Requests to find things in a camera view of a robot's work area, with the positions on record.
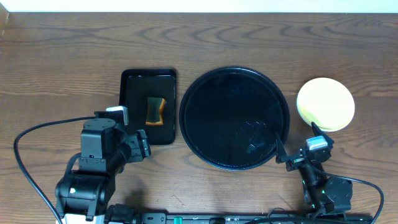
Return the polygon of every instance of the white background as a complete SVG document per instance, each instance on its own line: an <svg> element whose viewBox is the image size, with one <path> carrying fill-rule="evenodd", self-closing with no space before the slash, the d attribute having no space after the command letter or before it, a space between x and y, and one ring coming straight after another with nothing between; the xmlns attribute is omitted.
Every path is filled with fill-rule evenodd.
<svg viewBox="0 0 398 224"><path fill-rule="evenodd" d="M10 12L398 12L398 0L0 0Z"/></svg>

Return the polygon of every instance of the round black tray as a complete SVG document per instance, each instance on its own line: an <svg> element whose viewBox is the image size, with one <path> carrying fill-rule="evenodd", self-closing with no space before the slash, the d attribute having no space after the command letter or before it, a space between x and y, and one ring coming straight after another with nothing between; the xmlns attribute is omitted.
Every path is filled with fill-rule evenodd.
<svg viewBox="0 0 398 224"><path fill-rule="evenodd" d="M275 134L285 142L289 124L289 108L275 83L243 67L204 74L180 105L184 140L198 157L222 169L267 162L275 155Z"/></svg>

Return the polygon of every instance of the white wall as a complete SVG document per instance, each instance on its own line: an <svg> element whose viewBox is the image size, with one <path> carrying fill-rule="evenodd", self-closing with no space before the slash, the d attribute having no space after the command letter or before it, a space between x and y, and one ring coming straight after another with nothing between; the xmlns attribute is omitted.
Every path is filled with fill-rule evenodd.
<svg viewBox="0 0 398 224"><path fill-rule="evenodd" d="M10 12L398 12L398 0L0 0Z"/></svg>

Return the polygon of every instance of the black plate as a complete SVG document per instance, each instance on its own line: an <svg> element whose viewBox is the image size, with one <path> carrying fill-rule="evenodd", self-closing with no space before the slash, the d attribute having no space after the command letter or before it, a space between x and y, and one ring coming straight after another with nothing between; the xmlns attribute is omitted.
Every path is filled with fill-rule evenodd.
<svg viewBox="0 0 398 224"><path fill-rule="evenodd" d="M204 74L180 106L180 128L190 149L228 170L267 162L275 155L275 133L285 142L289 124L289 108L275 83L243 67Z"/></svg>
<svg viewBox="0 0 398 224"><path fill-rule="evenodd" d="M175 86L176 72L173 69L125 70L121 77L119 105L129 111L127 133L135 134L136 130L145 129L149 144L172 144L175 139ZM145 125L148 97L166 100L162 126Z"/></svg>

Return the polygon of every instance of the wooden table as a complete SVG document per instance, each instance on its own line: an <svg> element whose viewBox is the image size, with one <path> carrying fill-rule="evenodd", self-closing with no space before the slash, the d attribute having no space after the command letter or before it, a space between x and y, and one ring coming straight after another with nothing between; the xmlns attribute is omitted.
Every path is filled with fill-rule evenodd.
<svg viewBox="0 0 398 224"><path fill-rule="evenodd" d="M380 186L386 202L378 223L396 223L397 60L398 15L391 14L12 13L0 42L0 222L55 222L15 162L12 144L21 131L117 105L127 68L176 68L179 104L200 75L242 65L283 91L290 148L312 136L296 110L300 87L316 77L348 87L355 116L330 133L336 144L325 170ZM67 161L80 151L82 124L42 128L21 141L25 165L53 203ZM142 211L305 208L299 172L273 160L244 172L217 169L194 155L178 125L172 145L153 146L150 158L128 164L116 179L110 204ZM374 215L379 195L354 184L351 203L353 213Z"/></svg>

